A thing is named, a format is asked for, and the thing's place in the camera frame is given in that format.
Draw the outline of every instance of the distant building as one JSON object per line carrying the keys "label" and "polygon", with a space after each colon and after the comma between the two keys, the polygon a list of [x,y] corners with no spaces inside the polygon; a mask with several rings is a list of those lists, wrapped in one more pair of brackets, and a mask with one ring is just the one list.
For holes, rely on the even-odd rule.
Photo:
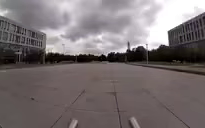
{"label": "distant building", "polygon": [[11,49],[22,59],[31,51],[45,50],[46,34],[0,16],[0,48]]}
{"label": "distant building", "polygon": [[205,49],[205,12],[168,31],[169,46]]}

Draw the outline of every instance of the street lamp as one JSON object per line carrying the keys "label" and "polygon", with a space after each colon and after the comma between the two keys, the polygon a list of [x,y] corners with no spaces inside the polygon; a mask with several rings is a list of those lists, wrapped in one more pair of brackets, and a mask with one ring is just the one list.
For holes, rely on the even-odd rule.
{"label": "street lamp", "polygon": [[149,50],[148,50],[148,44],[146,44],[146,64],[149,64]]}

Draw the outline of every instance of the concrete plaza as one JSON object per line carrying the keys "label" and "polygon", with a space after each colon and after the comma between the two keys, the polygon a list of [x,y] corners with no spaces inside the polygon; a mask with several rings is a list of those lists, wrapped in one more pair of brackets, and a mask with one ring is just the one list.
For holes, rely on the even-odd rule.
{"label": "concrete plaza", "polygon": [[0,70],[3,128],[205,128],[205,76],[118,63]]}

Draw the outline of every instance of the gray cloud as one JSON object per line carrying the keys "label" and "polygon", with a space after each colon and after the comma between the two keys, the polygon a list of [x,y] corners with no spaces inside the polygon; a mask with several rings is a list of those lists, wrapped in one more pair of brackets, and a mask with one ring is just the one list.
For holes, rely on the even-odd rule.
{"label": "gray cloud", "polygon": [[53,36],[47,38],[47,44],[53,45],[61,41],[61,38],[59,36]]}
{"label": "gray cloud", "polygon": [[84,0],[81,2],[77,6],[77,9],[82,11],[76,15],[76,24],[69,26],[62,37],[75,42],[92,35],[104,35],[103,43],[112,44],[106,46],[106,50],[123,48],[127,41],[133,45],[145,43],[148,28],[161,9],[154,0]]}
{"label": "gray cloud", "polygon": [[[63,2],[67,12],[59,8]],[[161,9],[156,0],[0,0],[0,7],[23,24],[58,30],[55,35],[60,36],[48,35],[48,44],[63,38],[73,46],[81,44],[84,53],[116,51],[128,41],[145,43]]]}
{"label": "gray cloud", "polygon": [[37,29],[56,29],[69,21],[69,15],[58,9],[57,2],[48,0],[0,0],[7,17]]}

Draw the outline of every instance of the building facade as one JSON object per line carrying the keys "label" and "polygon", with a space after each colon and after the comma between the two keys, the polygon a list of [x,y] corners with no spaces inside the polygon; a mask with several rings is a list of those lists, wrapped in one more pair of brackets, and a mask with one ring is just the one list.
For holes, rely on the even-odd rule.
{"label": "building facade", "polygon": [[31,51],[45,50],[46,34],[0,16],[0,49],[11,49],[18,61]]}
{"label": "building facade", "polygon": [[205,12],[168,31],[169,46],[205,48]]}

